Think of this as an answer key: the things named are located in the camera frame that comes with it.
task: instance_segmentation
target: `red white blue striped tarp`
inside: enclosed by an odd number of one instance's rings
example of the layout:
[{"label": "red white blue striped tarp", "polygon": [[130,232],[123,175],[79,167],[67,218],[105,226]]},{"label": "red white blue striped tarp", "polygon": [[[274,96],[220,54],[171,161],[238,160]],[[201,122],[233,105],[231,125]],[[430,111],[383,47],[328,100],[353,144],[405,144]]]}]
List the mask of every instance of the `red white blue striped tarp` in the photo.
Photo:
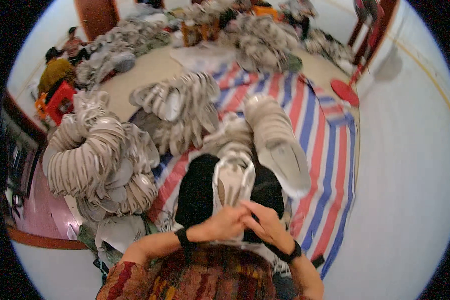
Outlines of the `red white blue striped tarp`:
[{"label": "red white blue striped tarp", "polygon": [[[222,91],[217,102],[219,112],[237,111],[248,94],[265,93],[273,96],[290,117],[295,136],[306,152],[312,181],[303,199],[289,199],[290,232],[308,258],[324,256],[325,263],[319,269],[324,278],[342,244],[355,197],[353,119],[347,115],[347,122],[327,122],[319,99],[330,97],[300,73],[247,73],[234,63],[224,65],[214,78]],[[180,157],[163,156],[154,170],[159,195],[149,217],[161,231],[170,230],[191,151]]]}]

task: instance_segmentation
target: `white wall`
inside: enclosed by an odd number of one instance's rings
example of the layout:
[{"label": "white wall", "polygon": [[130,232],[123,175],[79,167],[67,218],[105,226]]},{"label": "white wall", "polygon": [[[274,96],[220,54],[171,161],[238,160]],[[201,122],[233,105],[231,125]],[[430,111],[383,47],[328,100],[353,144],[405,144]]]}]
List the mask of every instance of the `white wall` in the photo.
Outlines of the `white wall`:
[{"label": "white wall", "polygon": [[[400,13],[407,7],[401,1]],[[424,26],[416,13],[409,14],[399,41],[426,53],[416,58],[422,65],[433,62],[445,89],[450,73]],[[387,39],[372,74],[392,45]],[[450,240],[450,109],[420,64],[402,49],[398,57],[402,69],[393,80],[369,74],[358,85],[356,200],[325,278],[327,299],[416,299]]]},{"label": "white wall", "polygon": [[46,300],[95,299],[102,273],[90,250],[56,250],[12,242],[22,266]]},{"label": "white wall", "polygon": [[[117,0],[120,18],[133,10],[134,0]],[[80,27],[80,21],[73,0],[55,0],[43,13],[30,32],[15,60],[7,82],[7,89],[20,108],[37,125],[44,129],[35,117],[35,102],[27,86],[33,80],[40,80],[45,70],[45,54],[51,47],[61,49],[68,37],[70,27],[79,27],[77,36],[87,41]]]}]

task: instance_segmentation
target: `doorway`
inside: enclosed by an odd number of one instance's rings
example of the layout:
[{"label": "doorway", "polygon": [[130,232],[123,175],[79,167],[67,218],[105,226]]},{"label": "doorway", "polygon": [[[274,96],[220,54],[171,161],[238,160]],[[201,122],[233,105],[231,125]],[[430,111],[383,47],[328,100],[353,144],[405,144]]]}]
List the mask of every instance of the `doorway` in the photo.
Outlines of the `doorway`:
[{"label": "doorway", "polygon": [[75,0],[75,7],[89,41],[111,30],[120,19],[115,0]]}]

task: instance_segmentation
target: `plastic stool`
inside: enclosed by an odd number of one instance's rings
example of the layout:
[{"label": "plastic stool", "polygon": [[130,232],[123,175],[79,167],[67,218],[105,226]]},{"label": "plastic stool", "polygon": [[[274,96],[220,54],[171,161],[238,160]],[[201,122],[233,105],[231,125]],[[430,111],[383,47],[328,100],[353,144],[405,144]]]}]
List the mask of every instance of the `plastic stool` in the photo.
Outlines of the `plastic stool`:
[{"label": "plastic stool", "polygon": [[57,126],[60,126],[62,123],[63,115],[73,111],[73,95],[76,93],[68,82],[63,81],[52,99],[50,99],[45,111]]}]

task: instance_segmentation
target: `hand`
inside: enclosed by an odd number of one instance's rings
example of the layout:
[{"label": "hand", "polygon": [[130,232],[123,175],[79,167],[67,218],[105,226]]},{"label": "hand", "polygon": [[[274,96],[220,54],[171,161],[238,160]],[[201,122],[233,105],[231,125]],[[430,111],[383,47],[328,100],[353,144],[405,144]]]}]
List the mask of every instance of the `hand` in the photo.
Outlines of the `hand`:
[{"label": "hand", "polygon": [[219,213],[202,224],[193,226],[186,232],[190,242],[228,241],[236,238],[245,229],[240,221],[250,212],[245,207],[225,206]]},{"label": "hand", "polygon": [[253,232],[255,232],[255,234],[264,242],[272,244],[281,252],[287,255],[293,253],[295,241],[293,237],[285,231],[275,210],[250,201],[242,201],[241,205],[255,214],[260,221],[260,223],[257,223],[252,216],[244,215],[241,221],[247,228],[253,230]]}]

